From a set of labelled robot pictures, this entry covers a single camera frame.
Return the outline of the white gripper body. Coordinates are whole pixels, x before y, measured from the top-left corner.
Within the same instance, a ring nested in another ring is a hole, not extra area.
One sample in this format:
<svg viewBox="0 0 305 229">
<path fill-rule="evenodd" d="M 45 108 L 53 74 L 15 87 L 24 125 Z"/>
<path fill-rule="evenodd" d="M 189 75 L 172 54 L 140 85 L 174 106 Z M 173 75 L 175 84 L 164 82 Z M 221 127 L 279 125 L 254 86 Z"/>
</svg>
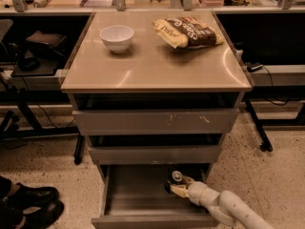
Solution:
<svg viewBox="0 0 305 229">
<path fill-rule="evenodd" d="M 199 181 L 191 183 L 187 188 L 187 198 L 195 205 L 215 206 L 218 204 L 219 192 Z"/>
</svg>

